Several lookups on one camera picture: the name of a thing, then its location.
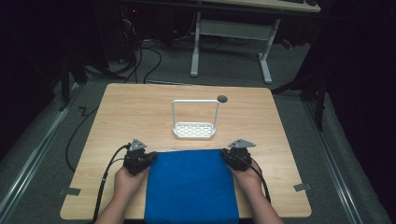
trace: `gray carpet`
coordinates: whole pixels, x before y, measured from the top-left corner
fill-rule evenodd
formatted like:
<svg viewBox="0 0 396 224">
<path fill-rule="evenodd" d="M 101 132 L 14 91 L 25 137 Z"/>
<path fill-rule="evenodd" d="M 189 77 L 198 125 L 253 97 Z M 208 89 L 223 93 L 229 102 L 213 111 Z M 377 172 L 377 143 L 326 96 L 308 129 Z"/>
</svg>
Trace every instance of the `gray carpet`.
<svg viewBox="0 0 396 224">
<path fill-rule="evenodd" d="M 208 43 L 207 48 L 217 43 Z M 190 77 L 191 46 L 176 45 L 172 48 L 156 45 L 152 49 L 162 55 L 160 66 L 148 77 L 148 82 L 177 82 L 197 85 L 246 86 L 276 88 L 294 79 L 294 75 L 304 59 L 309 46 L 287 50 L 282 46 L 273 46 L 268 63 L 273 75 L 273 84 L 263 83 L 260 64 L 256 54 L 231 53 L 226 48 L 233 44 L 222 44 L 216 50 L 203 49 L 200 61 L 200 75 Z M 159 61 L 159 56 L 149 49 L 143 49 L 143 58 L 138 68 L 138 82 Z M 120 65 L 112 64 L 112 69 Z M 90 81 L 82 88 L 76 100 L 68 107 L 68 114 L 49 144 L 49 151 L 37 170 L 34 178 L 16 205 L 8 223 L 87 223 L 87 220 L 66 221 L 60 218 L 64 196 L 59 195 L 60 188 L 67 188 L 73 173 L 67 167 L 64 153 L 66 145 L 78 124 L 84 119 L 80 107 L 86 107 L 86 113 L 95 109 L 101 101 L 107 83 L 116 80 L 107 77 L 90 76 Z M 346 211 L 320 150 L 320 142 L 315 127 L 310 121 L 297 91 L 287 91 L 275 95 L 290 147 L 296 160 L 303 182 L 312 189 L 307 192 L 312 207 L 312 215 L 307 218 L 284 218 L 285 223 L 349 223 Z M 324 113 L 324 133 L 333 154 L 346 177 L 351 194 L 361 210 L 363 223 L 390 223 L 381 204 L 376 200 L 370 183 L 362 172 L 350 147 L 343 136 L 342 129 L 332 111 L 331 102 L 327 101 Z M 26 162 L 29 152 L 38 143 L 40 137 L 50 126 L 60 106 L 60 95 L 32 123 L 0 163 L 0 196 L 4 197 L 21 167 Z M 79 155 L 92 126 L 94 116 L 89 117 L 78 130 L 69 148 L 72 166 L 78 164 Z"/>
</svg>

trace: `perforated basket bottom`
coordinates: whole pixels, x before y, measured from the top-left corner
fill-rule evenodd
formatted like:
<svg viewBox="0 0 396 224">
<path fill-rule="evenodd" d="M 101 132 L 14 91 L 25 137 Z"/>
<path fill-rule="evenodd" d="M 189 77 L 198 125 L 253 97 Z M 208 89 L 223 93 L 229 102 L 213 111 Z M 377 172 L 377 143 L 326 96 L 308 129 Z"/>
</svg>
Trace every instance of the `perforated basket bottom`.
<svg viewBox="0 0 396 224">
<path fill-rule="evenodd" d="M 178 123 L 174 129 L 180 138 L 210 138 L 213 125 L 211 123 Z"/>
</svg>

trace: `white desk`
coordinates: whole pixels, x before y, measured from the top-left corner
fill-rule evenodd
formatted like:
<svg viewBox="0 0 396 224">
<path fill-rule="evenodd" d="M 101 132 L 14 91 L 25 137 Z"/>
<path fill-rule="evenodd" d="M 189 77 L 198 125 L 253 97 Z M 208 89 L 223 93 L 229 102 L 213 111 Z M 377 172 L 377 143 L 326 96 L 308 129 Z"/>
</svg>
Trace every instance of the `white desk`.
<svg viewBox="0 0 396 224">
<path fill-rule="evenodd" d="M 199 4 L 201 4 L 202 2 L 233 4 L 247 7 L 266 7 L 278 10 L 294 10 L 307 13 L 320 12 L 319 6 L 311 7 L 307 3 L 298 4 L 278 0 L 203 0 L 200 1 Z M 262 67 L 262 75 L 264 77 L 264 81 L 267 84 L 271 84 L 272 79 L 270 71 L 268 69 L 267 57 L 274 42 L 279 23 L 280 19 L 276 19 L 272 26 L 228 21 L 201 20 L 201 13 L 198 12 L 195 27 L 195 45 L 192 53 L 191 62 L 191 76 L 198 76 L 200 35 L 219 35 L 266 41 L 262 53 L 259 53 L 259 60 Z"/>
</svg>

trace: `metal rail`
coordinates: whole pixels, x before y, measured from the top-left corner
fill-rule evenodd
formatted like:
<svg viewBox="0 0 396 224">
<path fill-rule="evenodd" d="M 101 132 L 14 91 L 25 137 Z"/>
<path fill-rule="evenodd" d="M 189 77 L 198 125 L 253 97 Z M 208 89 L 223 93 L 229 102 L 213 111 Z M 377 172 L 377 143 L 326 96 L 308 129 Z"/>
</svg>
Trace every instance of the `metal rail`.
<svg viewBox="0 0 396 224">
<path fill-rule="evenodd" d="M 72 87 L 72 91 L 76 91 L 78 85 L 75 84 Z M 80 90 L 73 95 L 70 104 L 76 99 Z M 35 176 L 35 172 L 38 170 L 41 162 L 44 160 L 47 152 L 49 151 L 49 144 L 52 140 L 53 135 L 58 130 L 59 125 L 61 124 L 64 117 L 67 115 L 68 107 L 66 107 L 63 111 L 60 111 L 56 116 L 51 126 L 47 130 L 46 134 L 42 138 L 41 142 L 38 146 L 33 150 L 32 154 L 29 156 L 26 163 L 23 165 L 20 173 L 15 179 L 12 186 L 9 188 L 8 193 L 6 194 L 3 201 L 0 203 L 0 223 L 7 223 L 8 219 L 11 217 L 12 212 L 17 206 L 20 198 L 23 193 L 29 186 L 30 181 Z"/>
<path fill-rule="evenodd" d="M 349 222 L 353 224 L 362 224 L 363 221 L 361 220 L 361 215 L 359 214 L 358 208 L 356 207 L 353 201 L 349 188 L 343 176 L 341 175 L 340 170 L 338 169 L 338 165 L 334 159 L 334 156 L 332 155 L 332 151 L 327 143 L 325 134 L 318 129 L 318 126 L 315 123 L 314 108 L 307 101 L 303 101 L 302 103 L 305 112 L 308 114 L 310 118 L 312 127 L 314 127 L 316 131 L 318 140 L 321 144 L 323 158 L 326 162 L 327 168 L 329 169 L 329 174 L 332 177 L 332 182 L 334 183 L 335 189 L 337 190 L 341 203 L 344 206 Z"/>
</svg>

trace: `human hand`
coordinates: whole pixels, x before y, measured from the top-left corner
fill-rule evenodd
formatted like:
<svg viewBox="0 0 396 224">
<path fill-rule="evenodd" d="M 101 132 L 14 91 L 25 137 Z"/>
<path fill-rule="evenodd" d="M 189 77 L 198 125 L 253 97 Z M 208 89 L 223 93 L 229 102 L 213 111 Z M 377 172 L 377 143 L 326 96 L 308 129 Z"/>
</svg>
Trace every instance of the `human hand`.
<svg viewBox="0 0 396 224">
<path fill-rule="evenodd" d="M 252 160 L 251 166 L 257 171 L 260 171 L 260 167 Z M 228 166 L 233 176 L 235 176 L 236 182 L 238 182 L 239 187 L 245 193 L 261 193 L 262 194 L 262 181 L 259 176 L 251 169 L 247 168 L 246 171 L 236 171 L 232 167 Z"/>
<path fill-rule="evenodd" d="M 116 179 L 114 180 L 114 198 L 121 200 L 130 200 L 140 188 L 142 180 L 149 172 L 149 167 L 141 171 L 139 174 L 133 176 L 129 174 L 128 169 L 121 167 L 116 172 Z"/>
</svg>

